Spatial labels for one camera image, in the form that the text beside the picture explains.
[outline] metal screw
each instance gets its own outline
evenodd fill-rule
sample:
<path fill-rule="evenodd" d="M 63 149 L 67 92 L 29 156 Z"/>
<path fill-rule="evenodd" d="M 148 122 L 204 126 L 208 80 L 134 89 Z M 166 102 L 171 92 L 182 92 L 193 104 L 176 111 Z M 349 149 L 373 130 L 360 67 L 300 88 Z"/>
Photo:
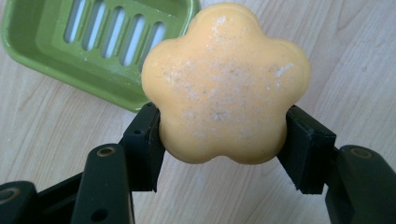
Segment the metal screw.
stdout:
<path fill-rule="evenodd" d="M 104 147 L 98 150 L 96 153 L 100 157 L 108 157 L 116 152 L 114 147 Z"/>
<path fill-rule="evenodd" d="M 371 159 L 373 157 L 373 155 L 369 151 L 364 150 L 363 148 L 353 147 L 349 151 L 353 155 L 363 159 Z"/>
<path fill-rule="evenodd" d="M 17 188 L 9 188 L 0 190 L 0 204 L 8 203 L 20 194 L 20 190 Z"/>

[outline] light wood surface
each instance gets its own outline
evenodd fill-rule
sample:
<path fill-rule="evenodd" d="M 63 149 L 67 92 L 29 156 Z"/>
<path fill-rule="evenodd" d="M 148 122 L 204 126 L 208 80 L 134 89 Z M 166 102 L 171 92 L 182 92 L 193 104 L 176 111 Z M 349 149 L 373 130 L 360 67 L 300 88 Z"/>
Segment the light wood surface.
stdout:
<path fill-rule="evenodd" d="M 298 105 L 337 133 L 336 146 L 372 148 L 396 170 L 396 2 L 235 2 L 269 36 L 304 49 L 313 77 Z M 88 152 L 118 142 L 134 118 L 15 63 L 2 47 L 0 104 L 0 184 L 29 180 L 38 190 L 81 172 Z M 277 159 L 190 165 L 166 153 L 158 189 L 134 193 L 137 223 L 330 223 L 324 195 L 296 191 Z"/>

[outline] tabletop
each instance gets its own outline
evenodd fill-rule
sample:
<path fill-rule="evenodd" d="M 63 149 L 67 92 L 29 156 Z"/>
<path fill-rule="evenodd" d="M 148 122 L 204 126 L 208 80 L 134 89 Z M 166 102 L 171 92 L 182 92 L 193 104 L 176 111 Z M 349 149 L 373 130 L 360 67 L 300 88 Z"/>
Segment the tabletop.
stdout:
<path fill-rule="evenodd" d="M 207 7 L 219 1 L 202 0 Z M 240 0 L 271 37 L 312 67 L 297 105 L 396 170 L 396 2 Z M 6 0 L 0 0 L 3 17 Z M 0 47 L 0 184 L 46 189 L 83 170 L 89 151 L 118 142 L 135 114 L 13 61 Z M 303 195 L 277 159 L 192 165 L 165 153 L 158 192 L 134 192 L 136 223 L 330 223 L 322 195 Z"/>

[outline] flower-shaped soap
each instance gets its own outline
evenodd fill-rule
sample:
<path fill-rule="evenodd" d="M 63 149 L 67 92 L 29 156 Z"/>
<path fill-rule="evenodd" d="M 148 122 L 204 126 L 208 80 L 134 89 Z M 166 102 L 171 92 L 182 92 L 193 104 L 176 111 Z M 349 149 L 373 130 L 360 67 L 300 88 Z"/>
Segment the flower-shaped soap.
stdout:
<path fill-rule="evenodd" d="M 161 111 L 163 145 L 188 163 L 271 160 L 309 79 L 298 46 L 269 38 L 250 10 L 231 3 L 200 11 L 185 35 L 148 54 L 142 71 L 143 90 Z"/>

